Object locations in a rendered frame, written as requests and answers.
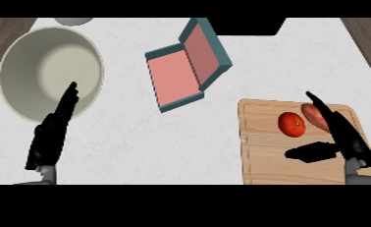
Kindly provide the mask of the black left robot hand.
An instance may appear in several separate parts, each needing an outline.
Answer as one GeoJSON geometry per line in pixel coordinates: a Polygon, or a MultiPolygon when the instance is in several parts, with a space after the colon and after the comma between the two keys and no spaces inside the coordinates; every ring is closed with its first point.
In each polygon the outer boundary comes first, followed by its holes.
{"type": "Polygon", "coordinates": [[[56,164],[77,102],[77,82],[73,82],[58,102],[55,112],[46,115],[43,122],[36,127],[26,165],[27,170],[37,170],[40,167],[56,164]]]}

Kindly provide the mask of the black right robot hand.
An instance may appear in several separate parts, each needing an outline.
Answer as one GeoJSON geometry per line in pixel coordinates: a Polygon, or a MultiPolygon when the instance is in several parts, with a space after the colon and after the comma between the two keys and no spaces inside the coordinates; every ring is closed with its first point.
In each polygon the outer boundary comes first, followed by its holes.
{"type": "Polygon", "coordinates": [[[333,143],[313,142],[286,151],[285,156],[307,163],[336,158],[341,153],[345,160],[357,159],[360,167],[371,167],[371,148],[355,127],[338,111],[332,111],[321,99],[308,91],[307,96],[318,108],[327,122],[333,143]]]}

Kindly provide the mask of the red tomato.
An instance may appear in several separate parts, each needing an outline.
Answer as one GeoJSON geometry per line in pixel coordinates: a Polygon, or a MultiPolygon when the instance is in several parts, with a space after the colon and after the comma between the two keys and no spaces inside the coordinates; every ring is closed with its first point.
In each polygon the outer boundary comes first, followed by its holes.
{"type": "Polygon", "coordinates": [[[288,137],[301,137],[307,131],[302,117],[293,112],[285,112],[279,117],[279,129],[288,137]]]}

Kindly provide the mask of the wooden cutting board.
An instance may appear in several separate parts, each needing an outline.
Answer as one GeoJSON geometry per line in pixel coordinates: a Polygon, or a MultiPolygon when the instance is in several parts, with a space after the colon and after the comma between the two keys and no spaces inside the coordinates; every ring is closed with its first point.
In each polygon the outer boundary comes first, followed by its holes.
{"type": "MultiPolygon", "coordinates": [[[[238,104],[242,174],[246,185],[263,184],[345,184],[345,158],[307,163],[285,156],[289,149],[313,142],[333,142],[329,132],[320,129],[302,113],[302,102],[243,99],[238,104]],[[279,117],[296,113],[307,125],[298,138],[279,129],[279,117]]],[[[371,167],[358,170],[371,176],[371,167]]]]}

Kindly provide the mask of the open teal pink box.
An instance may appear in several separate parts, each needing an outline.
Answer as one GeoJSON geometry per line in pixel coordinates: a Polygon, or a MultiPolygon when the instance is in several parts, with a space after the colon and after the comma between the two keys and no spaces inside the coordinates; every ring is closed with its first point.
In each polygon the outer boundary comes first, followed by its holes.
{"type": "Polygon", "coordinates": [[[179,43],[146,52],[145,58],[161,112],[201,100],[233,66],[207,18],[192,18],[179,43]]]}

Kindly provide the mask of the orange-brown sweet potato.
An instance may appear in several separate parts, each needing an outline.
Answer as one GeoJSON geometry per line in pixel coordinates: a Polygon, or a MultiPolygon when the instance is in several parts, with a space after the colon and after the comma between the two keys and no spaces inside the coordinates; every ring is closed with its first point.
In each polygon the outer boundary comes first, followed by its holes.
{"type": "Polygon", "coordinates": [[[326,132],[330,132],[326,119],[323,114],[314,104],[305,103],[302,105],[302,113],[308,119],[308,121],[326,132]]]}

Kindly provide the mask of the large pale grey bowl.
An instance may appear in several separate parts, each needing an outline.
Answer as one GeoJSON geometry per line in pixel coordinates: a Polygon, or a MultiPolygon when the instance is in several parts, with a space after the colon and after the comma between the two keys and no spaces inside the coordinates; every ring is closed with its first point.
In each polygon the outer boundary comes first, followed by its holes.
{"type": "Polygon", "coordinates": [[[17,39],[3,55],[2,95],[15,113],[40,122],[77,82],[77,117],[99,96],[104,76],[99,49],[87,36],[71,28],[39,28],[17,39]]]}

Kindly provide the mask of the small grey round object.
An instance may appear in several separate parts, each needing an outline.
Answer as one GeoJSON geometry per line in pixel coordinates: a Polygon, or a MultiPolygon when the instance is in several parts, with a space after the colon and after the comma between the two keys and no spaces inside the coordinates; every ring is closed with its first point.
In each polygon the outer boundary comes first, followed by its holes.
{"type": "Polygon", "coordinates": [[[76,27],[87,24],[92,21],[92,18],[56,18],[59,24],[68,27],[76,27]]]}

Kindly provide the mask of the black appliance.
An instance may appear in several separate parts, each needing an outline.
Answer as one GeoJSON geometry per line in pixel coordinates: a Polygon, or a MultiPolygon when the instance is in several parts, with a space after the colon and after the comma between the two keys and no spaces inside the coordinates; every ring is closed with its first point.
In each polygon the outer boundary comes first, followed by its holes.
{"type": "Polygon", "coordinates": [[[285,18],[210,18],[217,35],[276,35],[285,18]]]}

